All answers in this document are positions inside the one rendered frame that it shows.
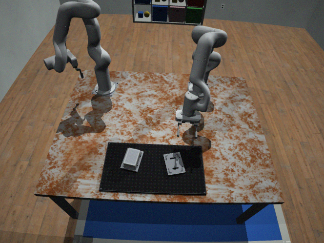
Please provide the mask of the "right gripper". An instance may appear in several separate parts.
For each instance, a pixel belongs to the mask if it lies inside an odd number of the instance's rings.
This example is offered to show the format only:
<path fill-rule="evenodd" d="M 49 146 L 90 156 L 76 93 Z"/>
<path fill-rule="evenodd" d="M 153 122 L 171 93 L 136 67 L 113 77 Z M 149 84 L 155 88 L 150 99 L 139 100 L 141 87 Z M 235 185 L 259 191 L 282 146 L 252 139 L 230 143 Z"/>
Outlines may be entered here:
<path fill-rule="evenodd" d="M 83 79 L 83 73 L 81 72 L 81 69 L 78 68 L 78 62 L 77 62 L 77 59 L 76 57 L 69 51 L 69 49 L 67 49 L 67 56 L 68 56 L 68 59 L 69 59 L 69 62 L 72 64 L 73 68 L 76 69 L 76 71 L 80 71 L 80 75 L 81 75 L 81 78 Z"/>

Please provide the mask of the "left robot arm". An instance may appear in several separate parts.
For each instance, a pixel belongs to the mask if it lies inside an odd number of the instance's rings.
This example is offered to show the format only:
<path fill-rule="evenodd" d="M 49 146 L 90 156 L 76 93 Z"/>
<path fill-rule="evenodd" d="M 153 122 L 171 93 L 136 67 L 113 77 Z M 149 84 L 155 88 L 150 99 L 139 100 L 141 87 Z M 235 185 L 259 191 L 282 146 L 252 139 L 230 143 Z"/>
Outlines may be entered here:
<path fill-rule="evenodd" d="M 189 77 L 190 84 L 184 97 L 182 112 L 193 116 L 195 110 L 206 112 L 210 103 L 210 91 L 207 80 L 211 70 L 221 62 L 219 53 L 214 48 L 223 46 L 227 41 L 227 33 L 223 30 L 198 25 L 192 30 L 192 40 L 197 44 L 193 52 L 193 64 Z M 202 99 L 198 99 L 203 97 Z"/>

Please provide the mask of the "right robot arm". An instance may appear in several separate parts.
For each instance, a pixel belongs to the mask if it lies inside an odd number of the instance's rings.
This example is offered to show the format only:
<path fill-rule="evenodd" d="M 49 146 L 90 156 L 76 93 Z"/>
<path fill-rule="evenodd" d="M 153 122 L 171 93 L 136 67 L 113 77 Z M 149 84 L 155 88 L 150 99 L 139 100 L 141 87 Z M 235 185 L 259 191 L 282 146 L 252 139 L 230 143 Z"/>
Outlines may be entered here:
<path fill-rule="evenodd" d="M 96 18 L 100 13 L 99 5 L 92 0 L 63 3 L 58 9 L 53 35 L 56 56 L 51 56 L 43 61 L 48 70 L 54 69 L 58 73 L 64 71 L 66 64 L 69 63 L 66 39 L 71 19 L 82 18 L 88 35 L 87 51 L 96 63 L 94 70 L 98 84 L 95 86 L 95 91 L 100 95 L 108 95 L 114 92 L 116 87 L 111 82 L 109 75 L 110 56 L 100 45 L 101 30 Z"/>

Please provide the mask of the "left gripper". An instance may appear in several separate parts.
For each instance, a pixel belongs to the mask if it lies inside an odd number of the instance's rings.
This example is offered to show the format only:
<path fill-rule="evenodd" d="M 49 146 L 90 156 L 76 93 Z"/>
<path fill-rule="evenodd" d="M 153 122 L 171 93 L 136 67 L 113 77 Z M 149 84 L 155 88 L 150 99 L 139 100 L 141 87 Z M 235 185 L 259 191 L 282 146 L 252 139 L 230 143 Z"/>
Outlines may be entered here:
<path fill-rule="evenodd" d="M 194 126 L 196 127 L 195 139 L 197 139 L 197 126 L 198 126 L 198 123 L 200 123 L 200 120 L 201 120 L 200 112 L 195 112 L 193 116 L 186 116 L 182 112 L 182 110 L 177 110 L 175 120 L 178 122 L 177 137 L 179 137 L 179 135 L 180 135 L 179 125 L 181 125 L 182 123 L 189 122 L 190 124 L 194 124 Z"/>

